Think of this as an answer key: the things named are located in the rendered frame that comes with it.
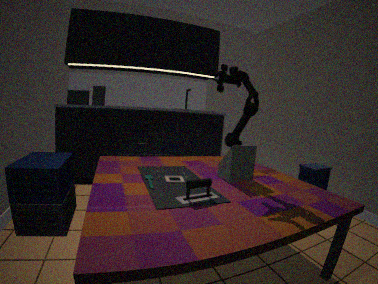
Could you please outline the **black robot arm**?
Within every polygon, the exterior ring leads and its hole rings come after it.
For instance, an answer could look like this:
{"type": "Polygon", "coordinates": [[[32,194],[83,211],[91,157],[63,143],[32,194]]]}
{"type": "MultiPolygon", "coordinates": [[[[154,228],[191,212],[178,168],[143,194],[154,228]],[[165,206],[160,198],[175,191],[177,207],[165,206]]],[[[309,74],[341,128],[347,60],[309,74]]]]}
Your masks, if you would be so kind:
{"type": "Polygon", "coordinates": [[[249,96],[247,97],[245,103],[245,107],[243,109],[243,115],[240,118],[239,123],[236,125],[235,129],[233,130],[232,133],[227,133],[225,143],[228,147],[232,146],[241,146],[242,141],[239,141],[239,136],[243,131],[244,126],[248,123],[250,120],[250,117],[255,115],[258,111],[258,106],[259,106],[259,96],[257,91],[255,90],[254,86],[250,82],[250,78],[248,73],[243,72],[241,70],[238,71],[238,68],[233,66],[229,68],[229,72],[231,76],[233,76],[233,83],[237,85],[238,87],[241,86],[242,83],[244,83],[246,89],[249,92],[249,96]],[[242,83],[241,83],[241,82],[242,83]],[[251,102],[251,99],[253,98],[254,103],[251,102]]]}

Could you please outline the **dark grey mat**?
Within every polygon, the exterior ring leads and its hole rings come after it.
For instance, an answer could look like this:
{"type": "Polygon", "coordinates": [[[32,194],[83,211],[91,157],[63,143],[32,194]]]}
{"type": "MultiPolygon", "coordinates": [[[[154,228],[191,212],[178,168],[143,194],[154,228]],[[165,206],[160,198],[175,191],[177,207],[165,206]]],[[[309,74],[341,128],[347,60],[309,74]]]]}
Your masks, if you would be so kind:
{"type": "MultiPolygon", "coordinates": [[[[212,187],[210,187],[209,192],[218,195],[219,198],[193,202],[193,203],[188,203],[188,204],[181,204],[174,197],[186,196],[187,194],[186,181],[200,179],[198,176],[196,176],[193,172],[191,172],[185,166],[168,166],[168,167],[138,166],[138,167],[142,175],[142,178],[145,182],[145,185],[147,186],[148,191],[150,192],[150,196],[156,205],[156,209],[158,210],[162,210],[164,208],[172,209],[174,207],[181,208],[183,206],[191,207],[191,206],[209,205],[213,203],[219,204],[222,202],[223,203],[231,202],[228,199],[226,199],[222,194],[220,194],[218,191],[215,191],[212,187]],[[148,180],[145,180],[144,175],[152,175],[153,179],[151,179],[151,182],[154,189],[150,188],[148,180]],[[164,175],[182,177],[183,179],[186,177],[187,178],[184,179],[185,180],[184,183],[166,183],[164,175]]],[[[207,193],[207,188],[208,187],[190,189],[190,195],[207,193]]]]}

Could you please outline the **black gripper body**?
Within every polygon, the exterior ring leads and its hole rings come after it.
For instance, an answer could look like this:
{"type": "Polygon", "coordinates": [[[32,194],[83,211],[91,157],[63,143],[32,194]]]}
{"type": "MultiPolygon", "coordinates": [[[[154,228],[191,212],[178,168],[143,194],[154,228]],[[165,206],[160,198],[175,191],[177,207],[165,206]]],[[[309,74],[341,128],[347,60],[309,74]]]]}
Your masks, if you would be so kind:
{"type": "Polygon", "coordinates": [[[233,76],[230,76],[230,75],[225,75],[225,71],[228,71],[228,66],[225,65],[225,64],[222,64],[221,65],[221,69],[222,69],[222,76],[221,76],[221,85],[218,85],[217,86],[217,91],[219,93],[222,93],[224,91],[224,86],[223,86],[223,83],[227,83],[227,84],[232,84],[234,79],[233,79],[233,76]]]}

